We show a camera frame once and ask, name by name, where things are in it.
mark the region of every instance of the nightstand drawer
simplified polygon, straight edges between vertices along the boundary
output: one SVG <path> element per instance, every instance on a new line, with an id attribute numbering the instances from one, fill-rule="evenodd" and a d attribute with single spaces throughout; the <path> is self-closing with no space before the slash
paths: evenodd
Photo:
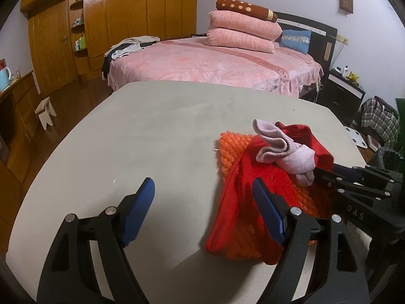
<path id="1" fill-rule="evenodd" d="M 349 126 L 361 101 L 362 98 L 351 90 L 347 90 L 340 83 L 328 80 L 319 92 L 317 103 L 329 108 L 344 125 Z"/>
<path id="2" fill-rule="evenodd" d="M 335 84 L 338 85 L 338 87 L 345 91 L 349 91 L 351 92 L 353 95 L 355 95 L 358 98 L 362 98 L 363 94 L 361 92 L 359 92 L 356 88 L 352 87 L 351 85 L 348 85 L 345 81 L 339 79 L 337 76 L 333 75 L 333 74 L 329 74 L 329 80 L 331 80 L 332 82 L 334 82 Z"/>

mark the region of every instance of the white cloth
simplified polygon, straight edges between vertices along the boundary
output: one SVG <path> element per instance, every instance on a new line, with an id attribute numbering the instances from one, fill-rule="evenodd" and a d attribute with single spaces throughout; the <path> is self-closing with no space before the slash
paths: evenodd
<path id="1" fill-rule="evenodd" d="M 295 143 L 274 124 L 254 119 L 253 129 L 269 144 L 260 149 L 256 161 L 275 163 L 286 173 L 294 174 L 298 185 L 311 186 L 315 177 L 315 151 L 306 145 Z"/>
<path id="2" fill-rule="evenodd" d="M 133 52 L 141 51 L 144 48 L 141 48 L 140 43 L 136 42 L 134 44 L 131 44 L 130 46 L 126 47 L 125 49 L 122 50 L 117 50 L 114 52 L 114 54 L 111 55 L 112 60 L 116 60 L 117 58 L 121 58 L 124 56 L 127 56 Z"/>
<path id="3" fill-rule="evenodd" d="M 143 36 L 134 36 L 134 37 L 129 37 L 127 39 L 122 40 L 120 43 L 114 44 L 110 50 L 108 50 L 104 56 L 107 57 L 108 54 L 115 48 L 119 47 L 121 44 L 124 43 L 150 43 L 150 42 L 159 42 L 160 39 L 157 36 L 149 36 L 149 35 L 143 35 Z"/>

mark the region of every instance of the bed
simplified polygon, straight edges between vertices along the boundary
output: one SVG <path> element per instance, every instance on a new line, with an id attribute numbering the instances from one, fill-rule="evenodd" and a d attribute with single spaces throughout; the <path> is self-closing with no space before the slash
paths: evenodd
<path id="1" fill-rule="evenodd" d="M 111 62 L 108 82 L 114 91 L 148 80 L 192 81 L 275 92 L 297 98 L 304 86 L 329 71 L 337 29 L 278 12 L 282 29 L 311 29 L 308 54 L 275 43 L 268 54 L 238 48 L 211 47 L 204 37 L 168 40 Z"/>

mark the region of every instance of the brown pillow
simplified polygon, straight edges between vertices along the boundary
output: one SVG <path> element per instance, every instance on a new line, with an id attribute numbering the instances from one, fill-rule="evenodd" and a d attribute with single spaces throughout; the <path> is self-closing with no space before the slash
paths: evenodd
<path id="1" fill-rule="evenodd" d="M 267 8 L 240 0 L 217 0 L 217 9 L 235 11 L 247 16 L 262 19 L 263 21 L 271 21 L 273 23 L 275 23 L 278 18 L 273 11 Z"/>

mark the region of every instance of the blue kettle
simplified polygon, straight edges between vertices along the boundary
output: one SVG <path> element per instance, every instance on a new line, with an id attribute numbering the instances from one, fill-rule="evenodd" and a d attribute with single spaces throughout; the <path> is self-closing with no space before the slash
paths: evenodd
<path id="1" fill-rule="evenodd" d="M 10 77 L 11 71 L 7 66 L 0 70 L 0 92 L 10 85 Z"/>

